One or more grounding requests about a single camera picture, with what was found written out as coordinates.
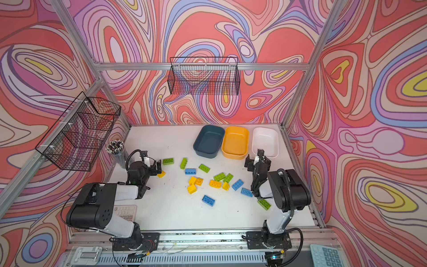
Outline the blue lego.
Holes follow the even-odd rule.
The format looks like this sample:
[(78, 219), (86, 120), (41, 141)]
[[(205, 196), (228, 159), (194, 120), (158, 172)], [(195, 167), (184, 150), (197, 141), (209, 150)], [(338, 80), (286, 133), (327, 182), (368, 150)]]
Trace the blue lego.
[(241, 188), (241, 194), (244, 196), (248, 196), (249, 198), (253, 197), (252, 192), (249, 189)]
[(236, 181), (233, 185), (232, 185), (232, 189), (234, 191), (237, 191), (238, 189), (240, 189), (243, 186), (244, 182), (239, 179), (238, 181)]
[(209, 206), (211, 206), (211, 207), (213, 207), (214, 204), (215, 204), (215, 199), (213, 199), (213, 198), (211, 198), (211, 197), (209, 197), (207, 195), (204, 195), (203, 198), (202, 198), (202, 202), (205, 203), (205, 204), (207, 204), (207, 205), (209, 205)]
[(186, 175), (196, 175), (196, 169), (194, 169), (194, 168), (185, 169), (185, 174)]

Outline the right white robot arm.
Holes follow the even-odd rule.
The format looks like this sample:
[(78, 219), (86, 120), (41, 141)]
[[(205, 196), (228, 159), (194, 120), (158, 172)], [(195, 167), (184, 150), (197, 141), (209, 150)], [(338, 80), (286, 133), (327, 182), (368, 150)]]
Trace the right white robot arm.
[(259, 149), (254, 159), (248, 155), (244, 167), (252, 173), (250, 191), (258, 200), (272, 199), (277, 207), (263, 222), (260, 231), (248, 231), (249, 249), (282, 249), (292, 247), (288, 225), (297, 211), (311, 204), (311, 194), (294, 169), (271, 171), (271, 160)]

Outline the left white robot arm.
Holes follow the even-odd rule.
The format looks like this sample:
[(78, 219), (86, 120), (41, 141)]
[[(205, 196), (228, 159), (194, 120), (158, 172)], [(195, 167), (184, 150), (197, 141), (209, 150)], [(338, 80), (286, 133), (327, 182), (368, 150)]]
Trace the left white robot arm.
[(143, 237), (137, 222), (128, 221), (114, 212), (115, 203), (140, 200), (145, 195), (149, 178), (162, 173), (162, 161), (149, 156), (147, 151), (134, 150), (125, 162), (125, 183), (88, 183), (80, 190), (66, 215), (65, 223), (71, 228), (94, 230), (111, 237), (117, 251), (142, 250), (153, 241)]

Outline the blue lego bottom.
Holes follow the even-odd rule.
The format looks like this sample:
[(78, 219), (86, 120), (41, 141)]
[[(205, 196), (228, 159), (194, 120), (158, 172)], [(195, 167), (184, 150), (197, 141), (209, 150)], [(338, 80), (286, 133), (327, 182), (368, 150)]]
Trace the blue lego bottom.
[(215, 204), (215, 199), (213, 199), (213, 198), (211, 198), (211, 197), (209, 197), (207, 195), (204, 195), (203, 198), (202, 198), (202, 202), (205, 203), (205, 204), (207, 204), (207, 205), (209, 205), (209, 206), (211, 206), (211, 207), (213, 207), (214, 204)]

